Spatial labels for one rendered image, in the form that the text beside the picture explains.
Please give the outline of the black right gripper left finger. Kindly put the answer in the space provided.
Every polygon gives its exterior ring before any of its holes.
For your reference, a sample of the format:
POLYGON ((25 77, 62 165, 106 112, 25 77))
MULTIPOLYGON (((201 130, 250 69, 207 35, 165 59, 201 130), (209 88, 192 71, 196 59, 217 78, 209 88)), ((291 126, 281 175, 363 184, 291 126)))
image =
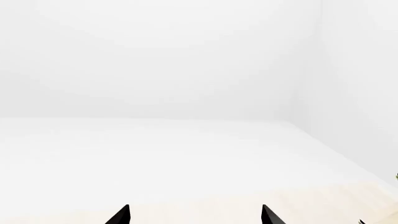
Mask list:
POLYGON ((114 216, 112 216, 105 224, 130 224, 131 213, 129 205, 123 206, 114 216))

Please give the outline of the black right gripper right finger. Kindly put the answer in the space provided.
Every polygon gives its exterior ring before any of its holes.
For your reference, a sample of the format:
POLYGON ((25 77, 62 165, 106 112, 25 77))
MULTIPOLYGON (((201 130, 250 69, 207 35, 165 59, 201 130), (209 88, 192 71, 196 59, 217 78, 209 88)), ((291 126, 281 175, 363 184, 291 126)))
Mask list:
POLYGON ((262 205, 262 224, 286 224, 267 205, 262 205))

